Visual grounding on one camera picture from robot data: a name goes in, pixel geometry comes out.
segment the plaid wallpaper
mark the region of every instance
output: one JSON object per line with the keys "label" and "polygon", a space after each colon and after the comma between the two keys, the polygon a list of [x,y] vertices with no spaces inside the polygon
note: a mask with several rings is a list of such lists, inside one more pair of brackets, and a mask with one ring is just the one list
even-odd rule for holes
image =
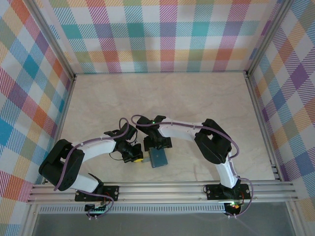
{"label": "plaid wallpaper", "polygon": [[0,236],[19,231],[69,85],[22,0],[0,0]]}
{"label": "plaid wallpaper", "polygon": [[36,1],[78,73],[243,71],[280,5],[276,0]]}
{"label": "plaid wallpaper", "polygon": [[281,171],[315,235],[315,1],[294,2],[253,82]]}

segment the black bracket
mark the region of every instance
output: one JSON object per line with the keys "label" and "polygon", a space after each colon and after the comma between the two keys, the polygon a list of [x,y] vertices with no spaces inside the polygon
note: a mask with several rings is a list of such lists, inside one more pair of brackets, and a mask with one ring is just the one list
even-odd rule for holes
{"label": "black bracket", "polygon": [[[119,196],[119,186],[105,186],[103,185],[101,188],[97,188],[97,194],[107,195],[112,197],[116,202]],[[77,190],[75,193],[74,200],[76,202],[103,202],[108,201],[109,199],[104,199],[104,197],[96,197],[89,194],[85,194]]]}
{"label": "black bracket", "polygon": [[[207,200],[229,200],[227,195],[222,190],[222,185],[220,184],[208,184],[205,186],[205,193],[207,194]],[[251,199],[250,189],[248,184],[240,184],[238,194],[233,197],[233,200],[248,200]]]}

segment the aluminum rail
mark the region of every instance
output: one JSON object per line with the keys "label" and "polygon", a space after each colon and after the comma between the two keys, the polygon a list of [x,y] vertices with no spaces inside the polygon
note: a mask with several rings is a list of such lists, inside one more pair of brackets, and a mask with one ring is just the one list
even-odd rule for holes
{"label": "aluminum rail", "polygon": [[[254,202],[286,202],[298,200],[291,182],[277,180],[253,181]],[[206,184],[219,184],[219,181],[189,182],[109,182],[105,185],[118,185],[118,203],[126,204],[165,204],[165,203],[224,203],[227,200],[208,201],[203,187]],[[75,202],[75,190],[54,191],[51,184],[34,185],[28,204],[82,204]]]}

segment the marble surface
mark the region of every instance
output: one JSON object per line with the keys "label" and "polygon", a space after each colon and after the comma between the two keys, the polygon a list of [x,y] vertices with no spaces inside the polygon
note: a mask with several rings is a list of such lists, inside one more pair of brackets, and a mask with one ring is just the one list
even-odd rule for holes
{"label": "marble surface", "polygon": [[[118,128],[121,117],[142,114],[203,122],[215,120],[240,147],[237,173],[253,180],[274,179],[247,86],[237,73],[151,73],[79,75],[66,116],[62,138],[71,142],[99,137]],[[138,141],[145,135],[139,131]],[[123,163],[108,154],[83,163],[103,181],[219,180],[215,166],[193,142],[172,139],[168,165]],[[112,154],[120,159],[118,152]]]}

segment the white vent strip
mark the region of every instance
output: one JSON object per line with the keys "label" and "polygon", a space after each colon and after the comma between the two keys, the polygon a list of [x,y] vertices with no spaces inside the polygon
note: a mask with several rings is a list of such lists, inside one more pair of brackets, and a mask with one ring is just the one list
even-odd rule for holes
{"label": "white vent strip", "polygon": [[[85,205],[42,205],[39,214],[76,214],[85,213]],[[222,213],[225,212],[223,203],[202,204],[115,204],[109,213]]]}

